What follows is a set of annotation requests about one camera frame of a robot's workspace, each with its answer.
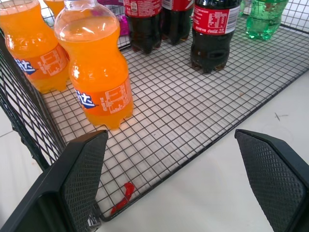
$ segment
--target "bottle label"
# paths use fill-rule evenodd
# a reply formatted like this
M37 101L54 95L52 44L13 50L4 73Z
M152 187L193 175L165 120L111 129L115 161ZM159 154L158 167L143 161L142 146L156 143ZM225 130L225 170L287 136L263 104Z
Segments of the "bottle label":
M162 7L172 11L186 11L193 7L194 0L163 0Z
M207 35L224 35L235 30L239 7L214 10L194 7L193 29Z
M66 52L59 44L42 56L27 59L14 57L14 60L26 77L31 80L54 76L68 64Z
M161 11L162 0L125 0L126 15L135 18L147 18Z
M118 87L102 92L88 92L75 89L84 111L92 115L106 116L125 108L132 100L129 76Z

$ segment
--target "fanta bottle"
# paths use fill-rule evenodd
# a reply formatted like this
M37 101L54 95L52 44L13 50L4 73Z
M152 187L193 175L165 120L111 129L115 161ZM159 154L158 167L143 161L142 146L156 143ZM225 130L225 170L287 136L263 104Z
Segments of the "fanta bottle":
M44 0L44 2L52 10L55 18L60 13L60 11L64 8L63 0Z
M54 29L70 56L70 79L88 120L119 128L133 112L128 66L117 46L119 21L97 0L65 0Z
M44 22L38 0L1 2L0 27L9 52L38 91L65 90L68 60Z

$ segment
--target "coca-cola bottle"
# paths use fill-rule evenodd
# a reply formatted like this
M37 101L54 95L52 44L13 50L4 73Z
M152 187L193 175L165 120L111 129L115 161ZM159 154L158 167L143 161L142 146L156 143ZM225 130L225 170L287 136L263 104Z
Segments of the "coca-cola bottle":
M162 0L125 0L124 6L133 51L149 54L159 48Z
M194 0L163 0L162 39L170 39L172 45L186 40L191 29Z
M222 70L227 62L240 0L195 0L191 63L203 72Z

